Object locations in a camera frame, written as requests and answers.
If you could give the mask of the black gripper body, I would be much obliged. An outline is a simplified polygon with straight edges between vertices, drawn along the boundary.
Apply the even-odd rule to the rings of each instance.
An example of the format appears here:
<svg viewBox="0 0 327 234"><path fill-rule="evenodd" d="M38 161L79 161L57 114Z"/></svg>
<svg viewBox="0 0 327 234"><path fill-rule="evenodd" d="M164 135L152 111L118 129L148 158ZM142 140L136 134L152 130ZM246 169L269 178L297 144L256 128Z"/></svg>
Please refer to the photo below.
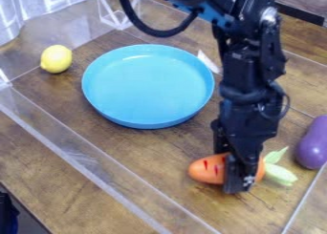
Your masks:
<svg viewBox="0 0 327 234"><path fill-rule="evenodd" d="M278 121L289 101L284 92L268 91L254 99L221 94L220 113L216 118L222 126L229 146L244 148L248 143L261 143L277 133Z"/></svg>

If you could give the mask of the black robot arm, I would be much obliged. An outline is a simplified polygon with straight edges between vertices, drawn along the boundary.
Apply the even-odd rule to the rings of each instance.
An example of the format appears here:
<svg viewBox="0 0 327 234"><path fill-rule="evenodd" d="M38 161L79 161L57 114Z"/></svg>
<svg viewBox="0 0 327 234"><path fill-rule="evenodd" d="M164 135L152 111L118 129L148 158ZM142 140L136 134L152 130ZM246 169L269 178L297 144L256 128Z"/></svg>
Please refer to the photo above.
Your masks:
<svg viewBox="0 0 327 234"><path fill-rule="evenodd" d="M222 191L252 188L262 143L277 133L289 98L276 79L284 74L281 17L274 0L165 0L196 11L212 24L222 61L214 152L228 152Z"/></svg>

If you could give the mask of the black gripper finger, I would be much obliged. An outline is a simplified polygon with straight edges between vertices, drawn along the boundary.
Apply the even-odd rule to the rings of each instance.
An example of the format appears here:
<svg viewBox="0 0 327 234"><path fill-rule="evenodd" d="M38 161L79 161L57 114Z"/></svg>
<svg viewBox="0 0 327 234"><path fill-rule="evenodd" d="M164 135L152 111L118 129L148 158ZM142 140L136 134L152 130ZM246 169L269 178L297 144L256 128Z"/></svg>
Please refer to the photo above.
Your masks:
<svg viewBox="0 0 327 234"><path fill-rule="evenodd" d="M210 122L213 132L213 153L221 154L229 151L229 143L224 134L221 123L217 119Z"/></svg>
<svg viewBox="0 0 327 234"><path fill-rule="evenodd" d="M261 143L248 143L244 148L224 147L222 192L248 192L254 183Z"/></svg>

